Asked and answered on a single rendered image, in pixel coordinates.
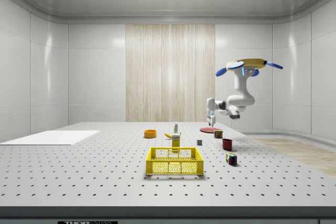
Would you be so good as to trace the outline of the red plate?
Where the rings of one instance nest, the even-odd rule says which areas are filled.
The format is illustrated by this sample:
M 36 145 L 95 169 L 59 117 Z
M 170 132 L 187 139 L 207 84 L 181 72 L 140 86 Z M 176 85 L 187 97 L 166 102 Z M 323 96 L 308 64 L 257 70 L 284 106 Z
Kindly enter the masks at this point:
M 201 132 L 204 132 L 204 133 L 214 133 L 214 131 L 221 131 L 222 129 L 218 129 L 218 128 L 214 128 L 214 127 L 203 127 L 203 128 L 200 128 L 200 131 Z

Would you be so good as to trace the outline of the yellow basket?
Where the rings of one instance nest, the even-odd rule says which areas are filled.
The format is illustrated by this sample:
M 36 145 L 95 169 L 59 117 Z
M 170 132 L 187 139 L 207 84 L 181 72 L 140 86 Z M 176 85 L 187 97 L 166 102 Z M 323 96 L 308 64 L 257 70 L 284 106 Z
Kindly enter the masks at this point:
M 204 160 L 195 147 L 151 147 L 146 157 L 148 175 L 202 175 Z

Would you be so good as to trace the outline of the drone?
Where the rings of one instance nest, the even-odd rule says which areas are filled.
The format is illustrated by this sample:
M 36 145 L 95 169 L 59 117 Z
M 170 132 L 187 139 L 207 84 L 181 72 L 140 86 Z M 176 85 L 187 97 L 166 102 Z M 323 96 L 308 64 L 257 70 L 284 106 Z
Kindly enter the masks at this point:
M 264 66 L 269 65 L 271 67 L 277 68 L 277 69 L 283 69 L 282 66 L 275 64 L 270 61 L 266 61 L 263 59 L 256 59 L 256 58 L 249 58 L 249 59 L 241 59 L 241 60 L 235 60 L 228 62 L 226 64 L 226 67 L 223 69 L 218 70 L 215 75 L 217 77 L 225 74 L 227 70 L 233 71 L 234 69 L 238 68 L 247 68 L 247 67 L 252 67 L 255 68 L 255 73 L 252 75 L 252 77 L 257 76 L 259 74 L 259 69 L 263 68 Z

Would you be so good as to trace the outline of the white board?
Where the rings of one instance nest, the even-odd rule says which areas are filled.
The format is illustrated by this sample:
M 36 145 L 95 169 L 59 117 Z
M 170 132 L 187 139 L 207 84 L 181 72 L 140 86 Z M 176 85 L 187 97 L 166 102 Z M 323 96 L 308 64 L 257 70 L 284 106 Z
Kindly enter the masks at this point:
M 0 143 L 0 145 L 74 145 L 99 131 L 44 131 Z

